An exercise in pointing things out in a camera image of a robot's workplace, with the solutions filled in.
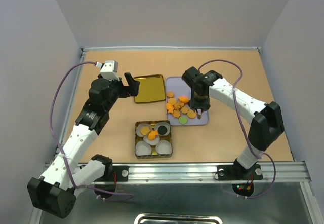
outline wall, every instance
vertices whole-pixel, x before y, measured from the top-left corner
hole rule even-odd
[[[54,153],[49,110],[80,49],[55,0],[0,0],[0,223],[29,223],[27,191]],[[70,78],[55,108],[61,129]]]
[[[306,161],[324,213],[324,0],[289,0],[261,57],[293,155]]]
[[[260,46],[288,0],[56,0],[81,47]]]

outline tan tabletop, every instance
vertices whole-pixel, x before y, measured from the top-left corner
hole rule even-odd
[[[202,63],[216,58],[236,62],[244,72],[238,88],[258,100],[273,101],[270,86],[257,51],[212,50],[212,51],[90,51],[86,61],[116,60],[118,74],[132,76],[162,74],[181,76],[191,66],[198,68]],[[215,70],[233,83],[239,71],[222,62],[206,65],[201,71]],[[88,99],[91,82],[97,78],[99,69],[85,65],[80,78],[69,133],[82,106]],[[136,104],[134,98],[119,99],[111,109],[110,119],[98,138],[81,159],[87,162],[95,154],[111,157],[114,162],[232,162],[246,146],[236,114],[233,110],[212,99],[209,110],[210,121],[203,126],[173,126],[173,155],[156,160],[138,160],[134,153],[135,123],[137,121],[166,120],[165,102]],[[248,131],[250,126],[245,122]],[[289,145],[285,135],[274,142],[267,152],[275,161],[291,161]]]

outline silver tray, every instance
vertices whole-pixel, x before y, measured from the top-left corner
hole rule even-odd
[[[222,224],[215,216],[139,214],[134,224]]]

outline green round object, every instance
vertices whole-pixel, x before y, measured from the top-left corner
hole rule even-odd
[[[187,119],[186,116],[181,116],[181,117],[179,118],[179,123],[180,123],[180,124],[186,124],[187,122],[188,122],[188,119]]]

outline lavender tray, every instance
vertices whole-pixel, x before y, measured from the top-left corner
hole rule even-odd
[[[181,79],[181,77],[167,77],[166,79],[166,92],[173,91],[174,97],[187,96],[190,98],[190,87]],[[188,118],[186,124],[180,124],[179,120],[174,118],[172,114],[167,114],[168,120],[172,126],[186,126],[186,125],[205,125],[209,121],[208,111],[202,113],[201,119],[197,117],[194,119]]]

